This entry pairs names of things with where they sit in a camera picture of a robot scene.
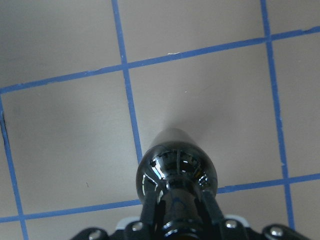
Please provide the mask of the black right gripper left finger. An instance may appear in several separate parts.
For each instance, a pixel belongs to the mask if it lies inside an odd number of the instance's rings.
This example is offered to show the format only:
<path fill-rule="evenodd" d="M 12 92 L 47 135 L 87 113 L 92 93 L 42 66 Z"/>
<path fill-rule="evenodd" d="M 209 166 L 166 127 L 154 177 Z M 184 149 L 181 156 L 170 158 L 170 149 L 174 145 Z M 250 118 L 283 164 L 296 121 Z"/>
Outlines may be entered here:
<path fill-rule="evenodd" d="M 151 233 L 157 233 L 163 226 L 166 203 L 163 200 L 158 201 L 156 191 L 147 191 L 143 201 L 140 221 Z"/>

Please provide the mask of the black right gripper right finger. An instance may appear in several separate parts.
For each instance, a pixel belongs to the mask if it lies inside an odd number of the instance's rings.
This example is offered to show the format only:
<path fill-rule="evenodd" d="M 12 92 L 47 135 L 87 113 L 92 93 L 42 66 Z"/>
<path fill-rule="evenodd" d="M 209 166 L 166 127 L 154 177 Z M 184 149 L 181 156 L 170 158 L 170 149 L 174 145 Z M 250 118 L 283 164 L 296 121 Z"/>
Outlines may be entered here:
<path fill-rule="evenodd" d="M 200 216 L 205 224 L 211 226 L 218 225 L 224 219 L 215 195 L 210 190 L 200 192 Z"/>

